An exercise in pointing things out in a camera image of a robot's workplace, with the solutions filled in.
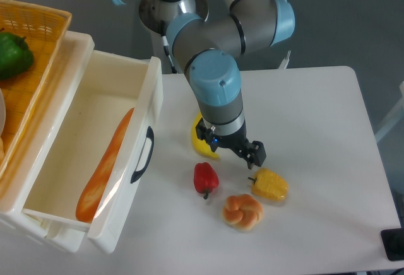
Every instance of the knotted bread bun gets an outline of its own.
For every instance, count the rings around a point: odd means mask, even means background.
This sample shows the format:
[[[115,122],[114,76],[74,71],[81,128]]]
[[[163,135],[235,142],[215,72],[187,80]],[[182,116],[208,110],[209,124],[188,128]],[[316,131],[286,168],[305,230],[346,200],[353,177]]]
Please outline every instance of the knotted bread bun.
[[[232,195],[222,211],[224,221],[240,231],[249,231],[264,215],[262,205],[249,194]]]

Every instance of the white container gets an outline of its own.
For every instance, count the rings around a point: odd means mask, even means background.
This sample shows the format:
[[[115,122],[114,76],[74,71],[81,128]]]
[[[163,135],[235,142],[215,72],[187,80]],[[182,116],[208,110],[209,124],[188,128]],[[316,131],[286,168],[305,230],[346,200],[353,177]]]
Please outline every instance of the white container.
[[[112,252],[153,151],[162,106],[160,60],[93,51],[68,32],[26,137],[0,180],[0,222],[40,243],[75,252],[84,237]],[[134,107],[92,223],[76,219],[78,199],[119,122]]]

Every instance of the yellow bell pepper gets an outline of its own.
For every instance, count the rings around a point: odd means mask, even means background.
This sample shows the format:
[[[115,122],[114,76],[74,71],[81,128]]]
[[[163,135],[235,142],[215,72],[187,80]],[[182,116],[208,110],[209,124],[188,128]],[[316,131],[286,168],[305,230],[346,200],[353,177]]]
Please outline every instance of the yellow bell pepper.
[[[275,172],[260,168],[253,177],[248,179],[253,181],[251,192],[273,201],[282,201],[288,192],[288,183]]]

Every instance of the gray floor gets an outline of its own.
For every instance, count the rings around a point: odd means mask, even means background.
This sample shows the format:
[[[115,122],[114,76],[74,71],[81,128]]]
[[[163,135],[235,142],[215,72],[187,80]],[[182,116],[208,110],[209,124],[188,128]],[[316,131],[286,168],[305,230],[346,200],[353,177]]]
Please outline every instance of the gray floor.
[[[137,16],[140,0],[20,0],[72,12],[70,30],[90,34],[98,50],[138,59],[153,54]],[[210,20],[227,14],[223,0],[207,0]],[[350,66],[357,73],[374,129],[400,99],[404,81],[404,0],[289,0],[292,38],[237,60],[240,69],[276,68],[288,50],[289,67]],[[404,193],[404,120],[380,143],[390,186]]]

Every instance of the wicker basket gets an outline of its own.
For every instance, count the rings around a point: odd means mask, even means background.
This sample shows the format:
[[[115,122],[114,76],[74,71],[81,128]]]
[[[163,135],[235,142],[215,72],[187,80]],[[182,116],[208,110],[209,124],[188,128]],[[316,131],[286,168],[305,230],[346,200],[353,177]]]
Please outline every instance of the wicker basket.
[[[71,13],[35,4],[0,0],[0,29],[26,37],[34,63],[27,72],[0,81],[6,103],[6,123],[1,138],[5,156],[0,179],[45,86],[49,69],[71,21]]]

